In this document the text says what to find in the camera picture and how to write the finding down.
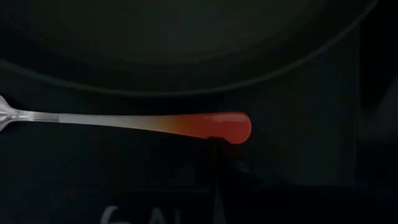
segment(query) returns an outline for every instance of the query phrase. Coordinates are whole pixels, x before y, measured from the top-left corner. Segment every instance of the metal spoon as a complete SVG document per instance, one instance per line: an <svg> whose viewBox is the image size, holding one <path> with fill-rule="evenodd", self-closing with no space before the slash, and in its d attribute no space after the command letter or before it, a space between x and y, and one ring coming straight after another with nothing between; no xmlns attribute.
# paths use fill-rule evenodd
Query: metal spoon
<svg viewBox="0 0 398 224"><path fill-rule="evenodd" d="M163 116L57 114L17 110L10 107L5 99L0 96L0 131L14 121L90 124L143 129L204 139L210 137L224 138L232 144L243 143L251 133L249 117L240 112Z"/></svg>

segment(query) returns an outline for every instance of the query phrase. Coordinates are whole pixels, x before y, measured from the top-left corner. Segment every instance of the spoon handle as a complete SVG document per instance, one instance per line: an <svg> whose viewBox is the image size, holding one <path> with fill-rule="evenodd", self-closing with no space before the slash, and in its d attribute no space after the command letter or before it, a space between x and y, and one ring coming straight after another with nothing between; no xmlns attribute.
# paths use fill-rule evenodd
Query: spoon handle
<svg viewBox="0 0 398 224"><path fill-rule="evenodd" d="M243 143L251 133L249 117L240 112L164 116L107 116L21 111L20 120L143 129L203 139L210 137L224 138L232 144Z"/></svg>

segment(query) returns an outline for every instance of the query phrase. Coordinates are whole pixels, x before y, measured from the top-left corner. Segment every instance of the spoon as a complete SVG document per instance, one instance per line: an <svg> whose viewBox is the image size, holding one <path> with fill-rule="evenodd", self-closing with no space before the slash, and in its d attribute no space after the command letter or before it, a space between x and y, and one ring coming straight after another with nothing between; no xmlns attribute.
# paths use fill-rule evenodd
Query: spoon
<svg viewBox="0 0 398 224"><path fill-rule="evenodd" d="M243 143L251 133L250 119L241 112L163 116L58 114L17 110L10 107L6 100L0 96L0 131L14 121L89 124L142 129L203 139L223 138L232 144Z"/></svg>

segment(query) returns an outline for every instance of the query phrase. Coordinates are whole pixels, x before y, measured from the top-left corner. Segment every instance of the red-hot spoon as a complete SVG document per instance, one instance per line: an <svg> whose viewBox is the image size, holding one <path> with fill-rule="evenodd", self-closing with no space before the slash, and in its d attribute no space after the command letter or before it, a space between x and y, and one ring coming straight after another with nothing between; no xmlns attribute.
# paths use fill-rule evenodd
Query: red-hot spoon
<svg viewBox="0 0 398 224"><path fill-rule="evenodd" d="M232 144L243 143L251 133L249 117L240 112L162 116L56 114L17 110L11 108L5 99L0 96L0 131L14 121L90 124L142 129L203 139L223 138Z"/></svg>

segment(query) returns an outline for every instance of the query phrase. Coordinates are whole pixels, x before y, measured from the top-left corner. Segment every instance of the curved edge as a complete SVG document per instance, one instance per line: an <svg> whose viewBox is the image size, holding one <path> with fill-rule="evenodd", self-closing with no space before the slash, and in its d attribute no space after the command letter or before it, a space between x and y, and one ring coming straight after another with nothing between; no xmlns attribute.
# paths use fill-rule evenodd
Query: curved edge
<svg viewBox="0 0 398 224"><path fill-rule="evenodd" d="M268 74L265 74L262 77L259 78L254 78L251 80L247 80L244 82L239 82L233 85L228 85L228 86L221 86L218 88L210 88L206 90L194 90L194 91L176 91L176 92L167 92L167 93L157 93L157 92L131 92L128 90L111 90L107 88L99 88L91 85L85 85L81 83L74 83L74 82L68 82L65 80L59 80L57 78L52 78L47 75L39 74L37 72L34 72L32 70L22 68L18 65L15 65L13 63L7 62L3 59L0 59L0 67L4 67L6 69L12 70L13 72L20 73L22 75L31 77L31 78L36 78L39 80L42 80L47 83L51 83L54 85L58 86L64 86L64 87L69 87L69 88L75 88L78 90L83 90L83 91L90 91L90 92L96 92L96 93L102 93L102 94L108 94L108 95L122 95L122 96L132 96L132 97L178 97L178 96L198 96L198 95L209 95L212 93L219 93L222 91L227 91L227 90L236 90L238 88L243 88L245 86L253 85L255 83L269 80L274 77L278 77L279 75L282 75L284 73L287 73L301 64L315 58L316 56L322 54L324 51L328 50L331 46L333 46L335 43L337 43L339 40L344 38L350 31L352 31L359 23L371 12L371 10L376 6L378 3L378 0L374 0L373 3L369 4L369 6L364 10L362 14L358 16L358 18L350 23L345 29L343 29L336 37L332 38L329 40L327 43L325 43L323 46L321 46L319 49L314 50L313 52L307 54L307 56L304 56L295 62L291 63L290 65L286 65L284 68L281 68L279 70L275 70L273 72L270 72Z"/></svg>

